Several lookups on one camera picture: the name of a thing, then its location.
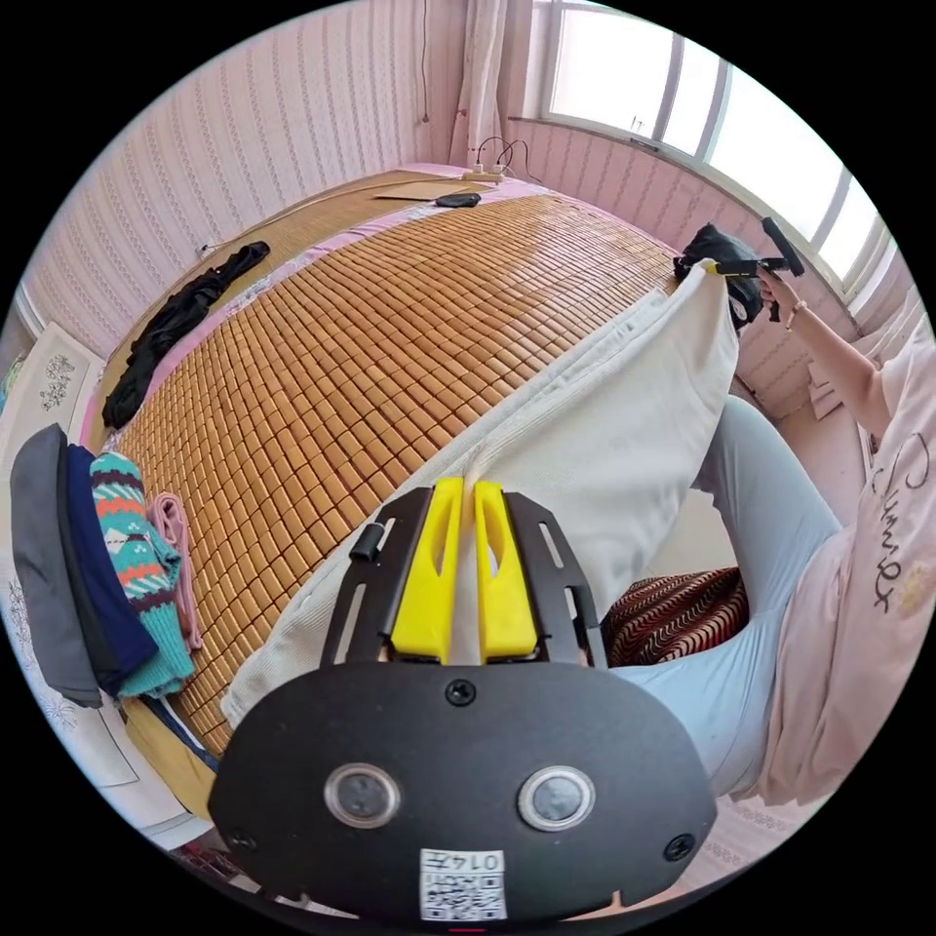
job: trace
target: wall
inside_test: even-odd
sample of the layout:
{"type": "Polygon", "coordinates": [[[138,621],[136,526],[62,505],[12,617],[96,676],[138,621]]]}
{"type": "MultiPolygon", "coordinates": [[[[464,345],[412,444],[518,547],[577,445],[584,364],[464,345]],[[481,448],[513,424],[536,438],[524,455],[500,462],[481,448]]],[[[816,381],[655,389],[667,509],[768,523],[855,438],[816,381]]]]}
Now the wall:
{"type": "Polygon", "coordinates": [[[350,179],[446,162],[466,9],[467,0],[357,0],[202,66],[71,192],[26,268],[32,305],[107,355],[203,245],[350,179]]]}

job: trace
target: light blue pants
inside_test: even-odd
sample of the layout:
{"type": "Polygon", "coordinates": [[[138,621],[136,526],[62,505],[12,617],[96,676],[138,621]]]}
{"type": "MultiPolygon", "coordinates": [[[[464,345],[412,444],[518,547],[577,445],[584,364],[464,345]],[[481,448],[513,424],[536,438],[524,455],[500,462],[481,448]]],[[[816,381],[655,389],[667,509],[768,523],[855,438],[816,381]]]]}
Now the light blue pants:
{"type": "Polygon", "coordinates": [[[721,513],[751,619],[710,650],[612,672],[679,718],[723,796],[758,779],[784,612],[809,560],[840,524],[776,429],[737,397],[725,403],[694,486],[712,494],[721,513]]]}

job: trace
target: hand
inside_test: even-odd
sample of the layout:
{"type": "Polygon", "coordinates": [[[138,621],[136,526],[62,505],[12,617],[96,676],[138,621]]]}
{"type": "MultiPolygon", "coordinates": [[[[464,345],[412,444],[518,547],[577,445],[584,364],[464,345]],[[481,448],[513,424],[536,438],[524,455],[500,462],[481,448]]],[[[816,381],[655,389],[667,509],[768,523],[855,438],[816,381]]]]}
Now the hand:
{"type": "Polygon", "coordinates": [[[780,305],[780,321],[787,322],[793,315],[793,307],[800,301],[792,286],[776,273],[758,268],[760,295],[765,305],[770,306],[776,300],[780,305]]]}

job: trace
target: qr code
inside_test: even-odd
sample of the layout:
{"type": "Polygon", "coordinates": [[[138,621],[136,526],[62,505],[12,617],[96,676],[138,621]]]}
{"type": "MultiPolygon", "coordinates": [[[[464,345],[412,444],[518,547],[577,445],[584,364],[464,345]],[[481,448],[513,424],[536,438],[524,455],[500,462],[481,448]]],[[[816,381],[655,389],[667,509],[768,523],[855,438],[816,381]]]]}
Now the qr code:
{"type": "Polygon", "coordinates": [[[501,851],[420,853],[422,918],[441,922],[506,919],[501,851]]]}

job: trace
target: striped cushion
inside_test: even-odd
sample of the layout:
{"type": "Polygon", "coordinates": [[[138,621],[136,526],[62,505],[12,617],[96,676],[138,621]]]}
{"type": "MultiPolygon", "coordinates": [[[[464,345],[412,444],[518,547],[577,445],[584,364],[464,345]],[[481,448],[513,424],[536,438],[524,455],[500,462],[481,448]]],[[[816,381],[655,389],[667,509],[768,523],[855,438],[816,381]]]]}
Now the striped cushion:
{"type": "Polygon", "coordinates": [[[647,666],[711,649],[750,616],[737,567],[635,582],[602,622],[609,666],[647,666]]]}

